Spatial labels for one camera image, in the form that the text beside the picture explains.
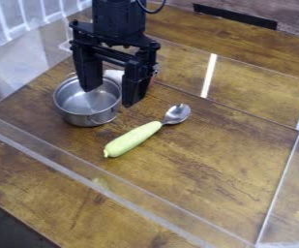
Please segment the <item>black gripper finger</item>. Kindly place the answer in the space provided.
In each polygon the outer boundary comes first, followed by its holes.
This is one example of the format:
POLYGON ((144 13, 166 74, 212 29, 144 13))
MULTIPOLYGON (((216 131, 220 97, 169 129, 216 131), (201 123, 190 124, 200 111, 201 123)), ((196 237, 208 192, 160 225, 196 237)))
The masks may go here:
POLYGON ((128 60, 121 77, 121 105, 132 107, 146 95, 150 78, 157 73, 156 65, 150 66, 141 61, 128 60))
POLYGON ((70 50, 78 84, 89 92, 102 84, 102 61, 88 46, 72 44, 70 50))

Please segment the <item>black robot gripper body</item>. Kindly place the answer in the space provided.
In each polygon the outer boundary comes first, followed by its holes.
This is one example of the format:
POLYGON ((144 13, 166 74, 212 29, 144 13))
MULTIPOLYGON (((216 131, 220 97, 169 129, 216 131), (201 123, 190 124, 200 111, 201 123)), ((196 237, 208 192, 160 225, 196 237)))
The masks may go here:
POLYGON ((69 49, 74 63, 93 59, 153 63, 160 43, 145 35, 146 0, 92 0, 92 21, 73 20, 69 49))

